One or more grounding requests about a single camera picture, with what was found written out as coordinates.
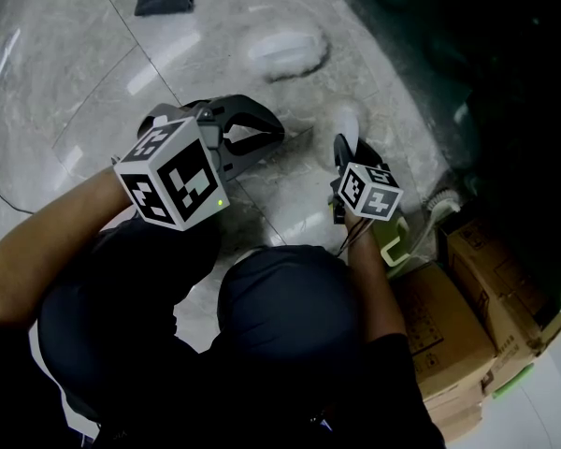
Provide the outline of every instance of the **stacked cardboard boxes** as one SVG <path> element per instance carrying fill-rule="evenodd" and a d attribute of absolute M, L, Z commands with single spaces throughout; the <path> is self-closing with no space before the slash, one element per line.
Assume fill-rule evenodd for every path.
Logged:
<path fill-rule="evenodd" d="M 482 420 L 480 382 L 495 347 L 446 274 L 430 264 L 394 284 L 424 403 L 447 441 Z"/>
<path fill-rule="evenodd" d="M 439 240 L 450 275 L 497 348 L 482 380 L 488 395 L 544 352 L 561 330 L 561 311 L 546 311 L 548 298 L 486 220 L 454 219 L 443 225 Z"/>

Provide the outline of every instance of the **person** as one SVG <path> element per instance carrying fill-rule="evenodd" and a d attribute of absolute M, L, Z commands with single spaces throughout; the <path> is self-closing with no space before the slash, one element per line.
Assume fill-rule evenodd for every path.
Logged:
<path fill-rule="evenodd" d="M 35 321 L 68 403 L 100 426 L 95 447 L 444 447 L 369 231 L 348 266 L 313 246 L 236 263 L 220 334 L 198 354 L 176 338 L 173 307 L 212 270 L 215 222 L 179 232 L 136 217 L 100 232 L 130 204 L 109 168 L 0 241 L 0 447 L 79 447 L 58 386 L 31 356 Z M 349 214 L 348 230 L 357 223 Z"/>

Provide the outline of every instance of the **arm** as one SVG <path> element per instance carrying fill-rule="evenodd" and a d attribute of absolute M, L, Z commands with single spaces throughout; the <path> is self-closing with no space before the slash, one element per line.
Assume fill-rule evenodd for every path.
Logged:
<path fill-rule="evenodd" d="M 108 168 L 10 231 L 0 241 L 0 326 L 30 326 L 50 283 L 130 204 Z"/>
<path fill-rule="evenodd" d="M 348 230 L 358 221 L 358 217 L 347 211 Z M 388 334 L 407 334 L 371 227 L 349 247 L 348 259 L 364 319 L 365 341 L 372 342 Z"/>
<path fill-rule="evenodd" d="M 347 212 L 348 229 L 357 221 Z M 366 442 L 379 438 L 387 447 L 444 449 L 416 383 L 403 315 L 372 231 L 348 251 L 366 345 L 362 372 L 337 407 L 337 434 L 351 444 L 360 438 Z"/>

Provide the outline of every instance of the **cable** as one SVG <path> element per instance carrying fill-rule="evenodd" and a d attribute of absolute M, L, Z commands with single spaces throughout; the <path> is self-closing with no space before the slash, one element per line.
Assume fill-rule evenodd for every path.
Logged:
<path fill-rule="evenodd" d="M 353 234 L 353 232 L 357 230 L 358 226 L 360 226 L 363 222 L 364 222 L 364 218 L 360 218 L 360 220 L 359 220 L 356 224 L 354 224 L 354 225 L 352 226 L 352 229 L 350 229 L 350 230 L 347 232 L 347 236 L 345 237 L 345 239 L 344 239 L 343 242 L 341 243 L 340 247 L 338 248 L 337 257 L 338 257 L 341 253 L 343 253 L 343 249 L 344 249 L 343 247 L 345 246 L 345 244 L 347 244 L 347 241 L 349 240 L 349 236 L 351 236 L 351 235 Z"/>
<path fill-rule="evenodd" d="M 2 199 L 2 201 L 4 201 L 7 205 L 9 205 L 12 209 L 14 209 L 15 211 L 18 211 L 19 213 L 34 214 L 32 211 L 22 210 L 21 208 L 17 208 L 12 203 L 10 203 L 10 201 L 8 201 L 6 198 L 4 198 L 2 196 L 2 193 L 0 193 L 0 199 Z"/>
<path fill-rule="evenodd" d="M 368 231 L 368 229 L 374 224 L 374 220 L 368 220 L 367 218 L 362 218 L 360 221 L 365 221 L 366 224 L 359 228 L 355 236 L 347 242 L 347 245 L 344 248 L 341 247 L 341 249 L 338 251 L 337 257 L 339 257 L 347 248 L 353 245 L 356 241 L 362 238 L 365 235 L 365 233 Z"/>

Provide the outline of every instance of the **marble floor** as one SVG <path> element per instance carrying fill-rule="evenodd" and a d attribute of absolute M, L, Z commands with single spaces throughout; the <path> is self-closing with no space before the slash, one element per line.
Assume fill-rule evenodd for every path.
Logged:
<path fill-rule="evenodd" d="M 258 244 L 333 249 L 344 237 L 327 208 L 336 176 L 311 148 L 325 101 L 344 95 L 367 108 L 367 140 L 404 189 L 401 209 L 414 231 L 425 201 L 453 181 L 453 155 L 437 137 L 430 96 L 404 78 L 412 67 L 362 23 L 353 0 L 194 2 L 193 13 L 139 18 L 136 0 L 0 0 L 0 189 L 20 208 L 41 208 L 130 148 L 159 103 L 247 94 L 273 110 L 288 138 L 229 185 L 219 262 L 175 309 L 179 336 L 202 351 L 218 331 L 220 282 L 242 252 Z M 329 40 L 320 69 L 274 83 L 241 69 L 238 49 L 251 28 L 303 18 Z M 443 94 L 449 111 L 461 94 Z M 0 199 L 0 238 L 24 217 Z"/>

